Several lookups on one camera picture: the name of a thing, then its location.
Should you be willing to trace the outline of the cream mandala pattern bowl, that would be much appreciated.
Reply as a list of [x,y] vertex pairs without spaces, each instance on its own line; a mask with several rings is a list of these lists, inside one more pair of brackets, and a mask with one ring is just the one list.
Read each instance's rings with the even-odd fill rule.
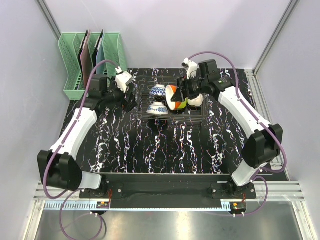
[[189,106],[192,107],[200,107],[203,104],[204,97],[202,94],[199,94],[196,98],[194,99],[188,99],[187,103]]

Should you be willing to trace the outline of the blue floral white bowl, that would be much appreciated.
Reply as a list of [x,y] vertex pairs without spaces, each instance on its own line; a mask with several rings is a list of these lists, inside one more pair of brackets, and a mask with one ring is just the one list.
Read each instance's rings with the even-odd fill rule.
[[158,101],[154,101],[150,104],[146,112],[156,116],[167,115],[169,113],[167,107],[162,102]]

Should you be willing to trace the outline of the green patterned bowl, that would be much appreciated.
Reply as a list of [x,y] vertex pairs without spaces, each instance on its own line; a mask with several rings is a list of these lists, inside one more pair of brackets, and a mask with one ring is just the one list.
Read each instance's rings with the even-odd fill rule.
[[180,110],[180,109],[185,109],[188,104],[188,99],[186,98],[184,101],[177,101],[175,103],[175,109]]

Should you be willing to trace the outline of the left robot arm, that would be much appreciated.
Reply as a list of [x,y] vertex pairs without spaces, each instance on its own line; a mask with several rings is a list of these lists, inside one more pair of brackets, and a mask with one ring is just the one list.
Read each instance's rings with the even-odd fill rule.
[[98,173],[82,171],[76,162],[77,155],[89,130],[105,113],[107,105],[119,105],[125,112],[136,105],[133,93],[133,77],[123,71],[108,84],[108,77],[94,74],[90,78],[78,108],[63,134],[49,150],[41,150],[37,163],[43,190],[47,198],[54,200],[61,195],[50,195],[48,187],[67,191],[90,189],[97,198],[108,193],[108,186]]

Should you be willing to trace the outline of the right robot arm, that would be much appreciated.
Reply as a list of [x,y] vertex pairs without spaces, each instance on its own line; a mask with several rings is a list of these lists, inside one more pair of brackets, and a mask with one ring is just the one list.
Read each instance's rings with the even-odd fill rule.
[[223,187],[230,197],[239,198],[258,172],[280,155],[283,129],[279,124],[272,125],[248,103],[238,82],[222,76],[214,59],[195,63],[185,58],[182,66],[186,76],[177,79],[171,100],[194,100],[207,94],[224,106],[244,130],[247,141],[241,150],[242,162]]

